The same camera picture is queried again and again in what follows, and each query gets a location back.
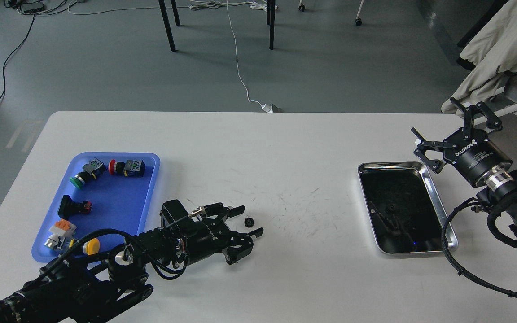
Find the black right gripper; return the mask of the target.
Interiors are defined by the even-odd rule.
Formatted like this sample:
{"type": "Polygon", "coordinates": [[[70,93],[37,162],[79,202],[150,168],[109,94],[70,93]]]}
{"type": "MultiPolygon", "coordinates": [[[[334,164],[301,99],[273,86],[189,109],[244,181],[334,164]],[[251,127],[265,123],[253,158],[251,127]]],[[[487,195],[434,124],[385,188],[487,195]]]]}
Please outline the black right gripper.
{"type": "Polygon", "coordinates": [[[504,167],[508,170],[512,160],[488,139],[484,130],[474,130],[474,121],[478,116],[486,121],[486,130],[501,131],[503,125],[501,119],[484,103],[468,107],[451,97],[451,104],[463,114],[464,125],[462,130],[457,130],[444,141],[428,141],[414,127],[412,133],[418,141],[414,155],[431,171],[439,174],[446,162],[451,164],[470,184],[476,188],[484,185],[484,174],[494,167],[504,167]],[[436,151],[443,153],[442,160],[429,159],[425,153],[436,151]]]}

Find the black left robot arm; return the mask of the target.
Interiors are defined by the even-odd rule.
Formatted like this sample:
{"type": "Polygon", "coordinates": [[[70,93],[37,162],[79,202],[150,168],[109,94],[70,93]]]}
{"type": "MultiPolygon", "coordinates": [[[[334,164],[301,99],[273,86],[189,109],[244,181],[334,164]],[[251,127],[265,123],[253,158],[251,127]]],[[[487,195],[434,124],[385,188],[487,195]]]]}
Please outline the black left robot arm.
{"type": "Polygon", "coordinates": [[[146,266],[174,280],[214,253],[227,264],[248,256],[263,228],[248,233],[229,229],[226,219],[244,213],[243,205],[203,205],[187,211],[179,200],[166,201],[161,226],[138,235],[100,229],[76,242],[40,269],[21,290],[0,300],[0,323],[105,323],[148,298],[146,266]]]}

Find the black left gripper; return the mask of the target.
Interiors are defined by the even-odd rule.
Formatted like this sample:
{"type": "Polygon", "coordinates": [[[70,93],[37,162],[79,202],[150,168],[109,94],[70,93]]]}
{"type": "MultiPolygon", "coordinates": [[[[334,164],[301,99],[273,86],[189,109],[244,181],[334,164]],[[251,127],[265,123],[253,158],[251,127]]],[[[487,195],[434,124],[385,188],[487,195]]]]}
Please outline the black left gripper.
{"type": "Polygon", "coordinates": [[[205,214],[201,221],[185,217],[179,222],[180,234],[185,238],[188,265],[201,261],[214,253],[222,252],[228,265],[250,255],[254,238],[261,237],[264,228],[249,233],[230,231],[226,219],[243,214],[245,206],[227,207],[222,203],[203,206],[205,214]]]}

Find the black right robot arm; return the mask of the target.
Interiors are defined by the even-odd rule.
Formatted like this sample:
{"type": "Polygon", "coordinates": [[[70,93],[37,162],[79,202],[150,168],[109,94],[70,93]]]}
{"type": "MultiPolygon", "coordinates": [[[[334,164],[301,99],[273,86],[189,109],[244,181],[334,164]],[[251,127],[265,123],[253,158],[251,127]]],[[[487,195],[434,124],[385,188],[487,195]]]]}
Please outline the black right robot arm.
{"type": "Polygon", "coordinates": [[[517,170],[511,170],[512,160],[505,155],[488,135],[500,131],[499,117],[484,102],[464,106],[450,98],[463,114],[464,124],[442,141],[428,141],[415,129],[417,147],[414,155],[435,173],[446,164],[452,165],[470,186],[482,190],[455,207],[443,221],[441,241],[443,253],[459,275],[472,282],[517,299],[517,292],[499,288],[479,278],[462,266],[449,251],[447,228],[454,217],[466,207],[487,214],[487,227],[492,235],[504,244],[517,248],[517,170]]]}

